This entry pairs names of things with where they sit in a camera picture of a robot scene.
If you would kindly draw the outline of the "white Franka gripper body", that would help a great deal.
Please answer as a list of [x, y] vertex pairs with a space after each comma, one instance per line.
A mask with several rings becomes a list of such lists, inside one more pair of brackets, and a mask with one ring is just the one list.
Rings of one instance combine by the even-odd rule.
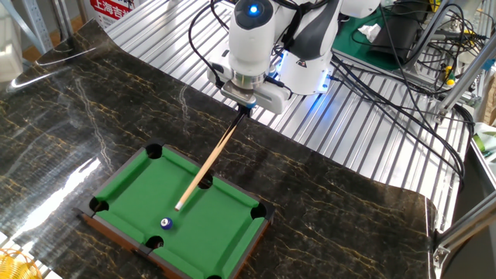
[[228, 64], [213, 64], [213, 71], [207, 70], [207, 78], [216, 84], [219, 77], [222, 82], [221, 94], [251, 109], [255, 105], [281, 114], [288, 106], [290, 91], [269, 81], [259, 85], [241, 85], [241, 76], [234, 72]]

